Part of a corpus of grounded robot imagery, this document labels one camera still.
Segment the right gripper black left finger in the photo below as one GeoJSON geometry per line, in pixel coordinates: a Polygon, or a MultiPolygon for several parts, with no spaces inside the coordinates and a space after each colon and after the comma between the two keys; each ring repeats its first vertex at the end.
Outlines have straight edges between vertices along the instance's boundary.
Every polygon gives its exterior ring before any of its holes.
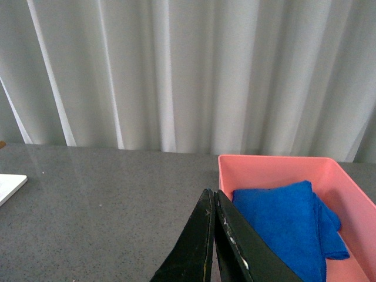
{"type": "Polygon", "coordinates": [[[203,190],[174,248],[152,281],[210,281],[215,228],[214,194],[203,190]]]}

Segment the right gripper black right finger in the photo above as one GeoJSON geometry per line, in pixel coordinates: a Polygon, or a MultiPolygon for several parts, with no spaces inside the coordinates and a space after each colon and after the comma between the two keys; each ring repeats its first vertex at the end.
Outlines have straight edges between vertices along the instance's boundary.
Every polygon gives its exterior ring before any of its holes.
{"type": "Polygon", "coordinates": [[[214,193],[221,281],[301,281],[221,191],[214,193]]]}

